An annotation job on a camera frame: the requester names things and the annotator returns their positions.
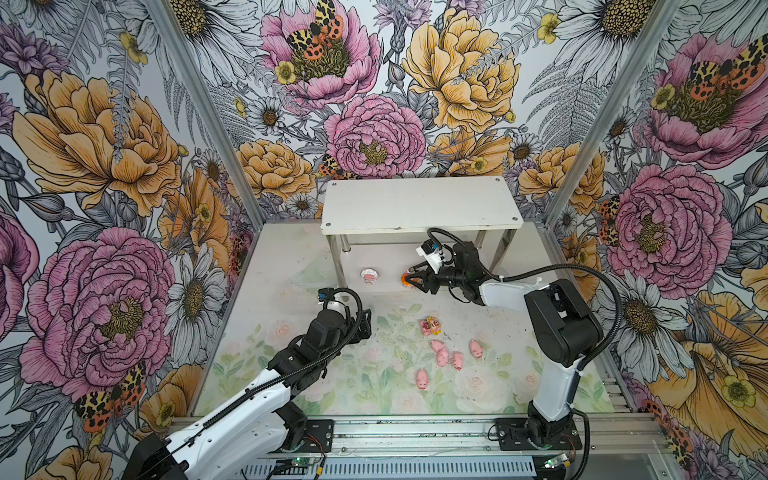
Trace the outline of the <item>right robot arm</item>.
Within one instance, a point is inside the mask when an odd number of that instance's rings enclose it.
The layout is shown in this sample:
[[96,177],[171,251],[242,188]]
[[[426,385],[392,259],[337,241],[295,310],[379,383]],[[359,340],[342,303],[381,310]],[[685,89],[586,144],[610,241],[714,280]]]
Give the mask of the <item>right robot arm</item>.
[[582,371],[597,355],[603,329],[573,282],[557,279],[549,284],[529,284],[527,278],[556,270],[582,271],[602,278],[590,267],[555,264],[522,274],[494,274],[480,260],[471,243],[451,247],[445,260],[444,247],[426,241],[417,249],[423,261],[410,267],[402,281],[422,292],[437,294],[440,288],[461,290],[464,303],[525,311],[538,347],[543,353],[539,389],[528,404],[527,420],[517,433],[533,447],[554,446],[571,431],[574,399]]

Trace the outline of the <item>white hooded pink doll toy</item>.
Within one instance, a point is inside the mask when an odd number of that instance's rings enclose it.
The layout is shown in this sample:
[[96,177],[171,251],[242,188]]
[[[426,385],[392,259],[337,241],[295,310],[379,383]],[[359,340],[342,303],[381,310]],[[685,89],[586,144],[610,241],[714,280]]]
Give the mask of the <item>white hooded pink doll toy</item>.
[[366,268],[360,272],[360,276],[365,284],[371,285],[378,280],[379,273],[375,269]]

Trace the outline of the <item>pink bear yellow flower toy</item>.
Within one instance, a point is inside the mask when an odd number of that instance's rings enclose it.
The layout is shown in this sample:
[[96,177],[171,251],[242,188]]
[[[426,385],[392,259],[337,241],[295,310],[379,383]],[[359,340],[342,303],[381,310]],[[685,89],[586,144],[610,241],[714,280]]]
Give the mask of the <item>pink bear yellow flower toy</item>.
[[439,335],[442,333],[440,321],[436,317],[429,316],[420,322],[420,328],[425,336]]

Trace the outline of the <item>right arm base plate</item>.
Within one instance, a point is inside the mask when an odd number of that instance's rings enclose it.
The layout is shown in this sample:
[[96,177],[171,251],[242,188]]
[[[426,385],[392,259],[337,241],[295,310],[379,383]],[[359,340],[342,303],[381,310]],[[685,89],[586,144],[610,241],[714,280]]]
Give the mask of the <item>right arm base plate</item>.
[[583,447],[571,417],[556,422],[522,417],[497,418],[494,428],[502,451],[574,451]]

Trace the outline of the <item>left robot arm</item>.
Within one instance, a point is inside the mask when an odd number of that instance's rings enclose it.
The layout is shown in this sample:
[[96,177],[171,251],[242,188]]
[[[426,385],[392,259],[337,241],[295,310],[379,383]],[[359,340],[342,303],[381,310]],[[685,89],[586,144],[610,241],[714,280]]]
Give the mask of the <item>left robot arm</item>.
[[206,417],[134,448],[124,479],[223,479],[259,456],[295,450],[307,428],[293,399],[327,373],[344,346],[371,336],[371,311],[353,316],[336,304],[323,308],[305,334],[280,350],[257,377]]

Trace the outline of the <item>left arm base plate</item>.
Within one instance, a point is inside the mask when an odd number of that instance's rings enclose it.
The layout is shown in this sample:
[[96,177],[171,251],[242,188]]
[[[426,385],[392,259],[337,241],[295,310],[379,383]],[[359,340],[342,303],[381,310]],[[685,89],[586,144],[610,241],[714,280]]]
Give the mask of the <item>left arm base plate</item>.
[[281,446],[286,453],[330,453],[335,422],[330,419],[309,419],[292,425]]

